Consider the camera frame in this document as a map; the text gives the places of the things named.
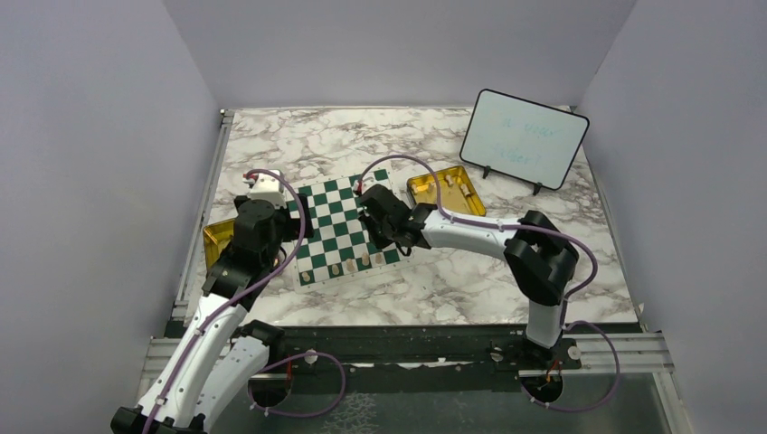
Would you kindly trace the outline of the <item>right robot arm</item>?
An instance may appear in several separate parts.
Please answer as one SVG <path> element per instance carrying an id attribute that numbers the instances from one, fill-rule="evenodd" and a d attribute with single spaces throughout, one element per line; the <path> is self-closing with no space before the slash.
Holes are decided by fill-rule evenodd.
<path id="1" fill-rule="evenodd" d="M 529 301 L 524 360 L 543 368 L 557 357 L 564 290 L 580 255 L 544 214 L 529 211 L 516 222 L 447 216 L 435 204 L 410 207 L 379 184 L 359 201 L 358 220 L 378 249 L 395 245 L 406 256 L 413 248 L 454 249 L 503 260 Z"/>

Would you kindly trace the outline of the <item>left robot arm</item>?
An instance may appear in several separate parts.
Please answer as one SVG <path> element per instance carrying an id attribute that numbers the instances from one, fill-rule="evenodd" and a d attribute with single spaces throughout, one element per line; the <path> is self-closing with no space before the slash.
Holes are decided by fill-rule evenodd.
<path id="1" fill-rule="evenodd" d="M 253 374 L 283 363 L 279 330 L 270 325 L 237 338 L 229 355 L 222 352 L 276 274 L 283 243 L 312 236 L 308 198 L 296 196 L 298 217 L 277 198 L 238 196 L 234 203 L 232 236 L 208 270 L 190 325 L 138 403 L 116 411 L 113 432 L 207 433 Z"/>

